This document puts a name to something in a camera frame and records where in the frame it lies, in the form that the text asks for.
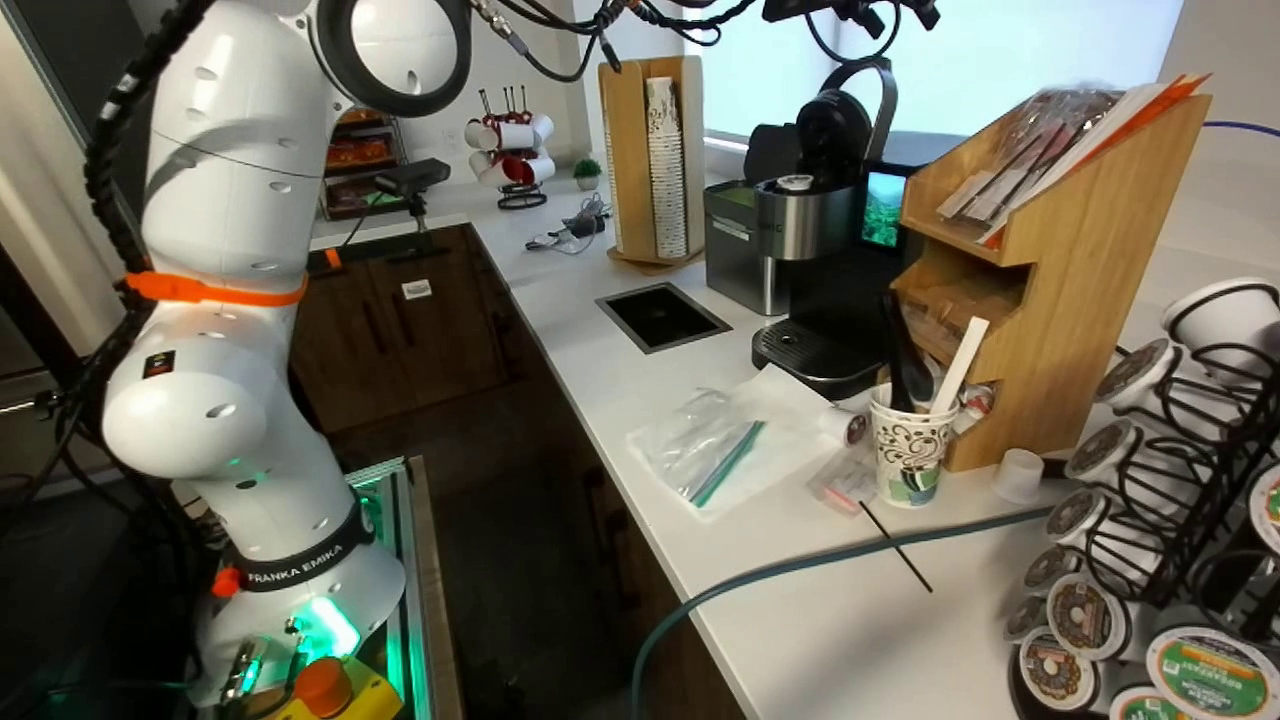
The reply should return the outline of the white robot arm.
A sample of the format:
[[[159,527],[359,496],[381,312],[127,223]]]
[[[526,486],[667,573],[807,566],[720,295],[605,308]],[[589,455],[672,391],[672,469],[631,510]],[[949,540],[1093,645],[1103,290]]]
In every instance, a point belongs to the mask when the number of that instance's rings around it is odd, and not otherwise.
[[[125,290],[149,306],[103,445],[186,479],[236,577],[197,620],[200,711],[250,698],[271,654],[357,654],[403,601],[403,566],[291,402],[287,348],[335,121],[441,111],[470,65],[470,0],[175,0],[99,105],[90,182],[113,131],[149,121],[144,207],[99,212],[141,247]]]

